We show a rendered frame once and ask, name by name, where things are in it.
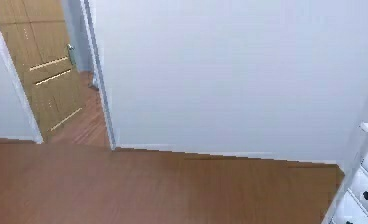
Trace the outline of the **white chest of drawers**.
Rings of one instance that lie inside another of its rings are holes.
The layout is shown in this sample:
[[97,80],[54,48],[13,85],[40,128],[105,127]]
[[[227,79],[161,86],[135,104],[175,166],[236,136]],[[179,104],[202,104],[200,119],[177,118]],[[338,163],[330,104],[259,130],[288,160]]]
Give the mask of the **white chest of drawers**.
[[360,125],[364,143],[334,196],[321,224],[368,224],[368,122]]

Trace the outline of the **brown wooden room door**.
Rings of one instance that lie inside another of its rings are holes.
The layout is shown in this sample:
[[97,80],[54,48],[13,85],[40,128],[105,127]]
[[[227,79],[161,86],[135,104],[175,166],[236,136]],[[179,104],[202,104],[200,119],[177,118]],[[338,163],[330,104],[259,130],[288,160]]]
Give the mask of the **brown wooden room door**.
[[44,141],[84,107],[61,0],[0,0],[0,31]]

